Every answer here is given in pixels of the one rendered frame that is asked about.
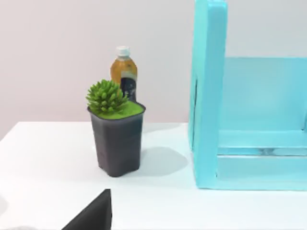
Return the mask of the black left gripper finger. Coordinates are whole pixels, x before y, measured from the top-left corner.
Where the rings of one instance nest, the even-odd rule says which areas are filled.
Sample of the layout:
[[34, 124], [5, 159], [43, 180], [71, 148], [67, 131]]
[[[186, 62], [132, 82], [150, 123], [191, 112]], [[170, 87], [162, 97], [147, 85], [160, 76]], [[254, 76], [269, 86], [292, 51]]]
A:
[[111, 230], [111, 189], [105, 189], [61, 230]]

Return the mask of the amber bottle with white cap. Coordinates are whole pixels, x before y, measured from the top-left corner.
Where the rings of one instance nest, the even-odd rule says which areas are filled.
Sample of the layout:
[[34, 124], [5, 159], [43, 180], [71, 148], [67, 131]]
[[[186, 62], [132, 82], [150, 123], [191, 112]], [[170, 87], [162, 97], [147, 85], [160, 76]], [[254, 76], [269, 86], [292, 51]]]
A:
[[118, 46], [116, 48], [117, 57], [110, 68], [112, 81], [118, 83], [125, 96], [130, 101], [136, 100], [136, 88], [138, 68], [130, 57], [128, 46]]

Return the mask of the light blue rack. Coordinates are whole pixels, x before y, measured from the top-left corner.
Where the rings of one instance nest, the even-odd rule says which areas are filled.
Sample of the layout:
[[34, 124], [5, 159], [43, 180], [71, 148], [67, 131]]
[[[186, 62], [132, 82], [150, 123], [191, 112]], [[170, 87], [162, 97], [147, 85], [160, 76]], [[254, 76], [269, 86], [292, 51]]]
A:
[[196, 186], [307, 191], [307, 57], [226, 57], [226, 1], [194, 3], [188, 138]]

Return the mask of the dark grey plant pot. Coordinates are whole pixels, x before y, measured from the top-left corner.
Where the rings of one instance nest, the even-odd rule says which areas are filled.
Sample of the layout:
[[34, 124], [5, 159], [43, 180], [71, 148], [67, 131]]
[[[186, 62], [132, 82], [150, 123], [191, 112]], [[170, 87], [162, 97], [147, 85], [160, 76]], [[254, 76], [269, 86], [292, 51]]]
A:
[[98, 166], [110, 177], [138, 170], [145, 106], [130, 101], [112, 80], [93, 84], [86, 99]]

